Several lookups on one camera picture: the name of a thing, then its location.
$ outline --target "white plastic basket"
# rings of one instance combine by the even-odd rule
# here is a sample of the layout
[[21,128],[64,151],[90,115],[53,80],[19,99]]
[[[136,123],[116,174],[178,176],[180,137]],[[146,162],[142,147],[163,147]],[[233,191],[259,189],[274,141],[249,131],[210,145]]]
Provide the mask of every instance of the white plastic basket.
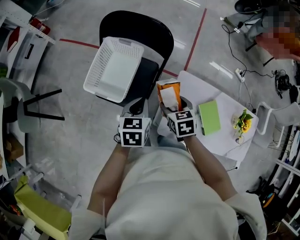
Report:
[[85,78],[84,90],[116,103],[122,102],[140,65],[143,52],[143,46],[136,43],[106,37]]

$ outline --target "white t-shirt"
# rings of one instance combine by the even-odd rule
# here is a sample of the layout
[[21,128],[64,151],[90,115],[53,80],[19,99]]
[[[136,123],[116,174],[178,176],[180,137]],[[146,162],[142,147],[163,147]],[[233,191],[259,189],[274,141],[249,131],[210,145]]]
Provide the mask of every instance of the white t-shirt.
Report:
[[237,212],[256,239],[266,239],[258,197],[243,193],[223,202],[203,182],[189,153],[145,147],[131,151],[129,161],[107,218],[75,210],[70,240],[89,240],[95,234],[108,240],[238,240]]

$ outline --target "green notebook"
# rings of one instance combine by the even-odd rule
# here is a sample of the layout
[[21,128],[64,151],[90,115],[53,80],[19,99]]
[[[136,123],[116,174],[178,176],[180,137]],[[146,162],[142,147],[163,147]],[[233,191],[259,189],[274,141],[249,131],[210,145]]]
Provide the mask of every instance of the green notebook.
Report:
[[203,135],[212,134],[221,129],[218,105],[216,100],[199,105]]

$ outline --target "black chair backrest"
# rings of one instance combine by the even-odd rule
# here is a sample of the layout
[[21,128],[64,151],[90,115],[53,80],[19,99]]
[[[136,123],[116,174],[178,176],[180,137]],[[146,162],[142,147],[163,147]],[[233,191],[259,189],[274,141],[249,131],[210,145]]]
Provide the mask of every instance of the black chair backrest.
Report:
[[160,72],[174,48],[173,35],[162,22],[128,11],[115,11],[106,15],[100,24],[99,36],[100,45],[103,38],[115,37],[131,39],[148,46],[164,58]]

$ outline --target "black chair leg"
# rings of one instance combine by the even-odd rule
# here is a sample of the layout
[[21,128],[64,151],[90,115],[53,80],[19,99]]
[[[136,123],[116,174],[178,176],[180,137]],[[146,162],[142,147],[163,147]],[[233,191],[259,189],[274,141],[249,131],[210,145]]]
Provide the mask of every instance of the black chair leg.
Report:
[[52,91],[52,92],[48,92],[48,93],[45,93],[43,95],[36,95],[36,97],[32,98],[32,99],[29,99],[25,102],[23,102],[23,105],[24,105],[24,115],[25,116],[30,116],[30,117],[36,117],[36,118],[46,118],[46,119],[52,119],[52,120],[61,120],[61,121],[64,121],[65,118],[64,117],[59,117],[59,116],[53,116],[53,115],[48,115],[48,114],[43,114],[43,113],[39,113],[39,112],[31,112],[31,111],[28,111],[27,109],[27,106],[29,104],[32,104],[32,103],[35,103],[39,100],[42,100],[44,98],[47,98],[47,97],[50,97],[50,96],[53,96],[55,94],[58,94],[58,93],[61,93],[62,90],[61,89],[58,89],[56,91]]
[[250,47],[247,47],[247,48],[246,48],[246,52],[248,52],[248,51],[249,51],[251,48],[253,48],[256,44],[257,44],[257,43],[254,42]]
[[274,57],[273,58],[270,58],[268,61],[266,61],[264,64],[263,64],[263,66],[266,66],[269,62],[271,62],[272,60],[274,59]]

